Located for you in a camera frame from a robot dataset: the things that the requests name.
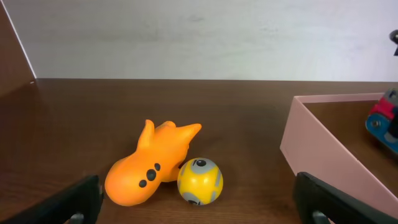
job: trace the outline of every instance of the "black dot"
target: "black dot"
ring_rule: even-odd
[[[206,161],[200,159],[200,160],[198,160],[197,165],[200,166],[200,167],[201,166],[205,166],[206,165]]]
[[[147,181],[146,180],[141,180],[138,184],[138,186],[140,187],[145,187],[147,185]]]
[[[157,171],[159,171],[159,170],[160,170],[160,164],[156,163],[156,164],[155,164],[155,169],[156,169]]]
[[[147,171],[147,179],[149,181],[153,181],[155,177],[156,177],[156,171],[154,171],[153,169]]]

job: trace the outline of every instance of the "wooden table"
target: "wooden table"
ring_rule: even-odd
[[[142,205],[105,197],[98,223],[299,223],[279,144],[294,95],[382,92],[396,83],[38,79],[0,98],[0,220],[134,152],[145,119],[201,123],[187,159],[224,176],[219,199],[185,202],[176,183]]]

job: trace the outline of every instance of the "gray patch on ball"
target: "gray patch on ball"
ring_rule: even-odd
[[[217,195],[217,192],[214,190],[214,191],[211,193],[211,200],[210,200],[210,202],[214,202],[214,201],[216,200],[216,195]]]
[[[205,174],[206,172],[212,170],[212,168],[217,166],[213,161],[211,161],[209,159],[198,158],[195,160],[196,160],[196,162],[192,163],[191,170],[192,170],[192,172],[194,172],[196,174]],[[199,166],[198,164],[201,164],[200,161],[204,161],[202,163],[206,163],[206,165]]]
[[[182,197],[189,203],[193,205],[203,205],[203,202],[199,200],[193,193],[185,192],[182,194]]]
[[[216,178],[216,187],[219,186],[220,180],[221,180],[221,171],[220,171],[220,169],[218,169],[217,178]]]

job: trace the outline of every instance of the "white wall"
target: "white wall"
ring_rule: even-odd
[[[398,0],[4,0],[39,78],[398,81]]]

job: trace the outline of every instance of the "red and blue toy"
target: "red and blue toy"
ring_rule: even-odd
[[[390,89],[366,120],[368,131],[398,154],[398,90]]]

